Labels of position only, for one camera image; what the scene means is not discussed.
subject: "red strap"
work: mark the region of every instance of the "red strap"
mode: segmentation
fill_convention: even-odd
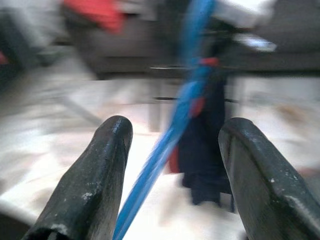
[[[178,147],[176,146],[171,155],[168,158],[168,163],[169,163],[169,170],[173,174],[178,174],[180,173],[179,171],[179,165],[178,165]]]

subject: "red fabric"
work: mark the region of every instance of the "red fabric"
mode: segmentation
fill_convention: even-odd
[[[64,0],[65,6],[98,23],[102,28],[119,33],[124,15],[117,9],[117,0]]]
[[[178,165],[178,147],[177,146],[173,149],[173,152],[171,153],[167,161],[169,163],[169,170],[171,171],[171,173],[173,174],[180,173],[179,165]]]

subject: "floor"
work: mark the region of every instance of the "floor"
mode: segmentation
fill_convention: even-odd
[[[34,223],[60,177],[113,115],[133,124],[121,205],[160,136],[149,131],[148,79],[94,81],[70,50],[54,66],[17,80],[1,94],[0,208]],[[320,81],[314,77],[239,76],[233,115],[254,122],[302,173],[320,169]],[[163,91],[174,95],[178,86]],[[163,102],[161,131],[172,102]],[[210,202],[190,204],[179,174],[164,171],[124,239],[242,240],[239,215]]]

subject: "marble floor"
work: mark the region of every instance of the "marble floor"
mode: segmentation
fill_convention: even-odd
[[[50,68],[13,82],[0,96],[0,208],[34,223],[59,179],[99,124],[113,115],[133,125],[121,205],[160,136],[149,131],[149,80],[95,81],[70,51]],[[164,84],[174,95],[179,86]],[[233,115],[252,120],[302,173],[320,168],[317,77],[239,76]],[[161,103],[164,131],[172,102]],[[206,202],[190,204],[179,174],[164,171],[124,239],[242,240],[239,215]]]

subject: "tiled floor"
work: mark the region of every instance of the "tiled floor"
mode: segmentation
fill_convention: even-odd
[[[122,203],[160,136],[149,132],[148,81],[122,77],[93,81],[71,52],[55,66],[23,77],[2,93],[0,108],[0,207],[35,221],[60,177],[88,145],[100,122],[127,117],[134,137]],[[318,79],[242,76],[241,108],[297,169],[320,166]],[[166,86],[172,91],[173,86]],[[162,130],[171,103],[162,105]],[[217,239],[243,237],[237,214],[206,202],[190,204],[180,175],[159,177],[125,239]]]

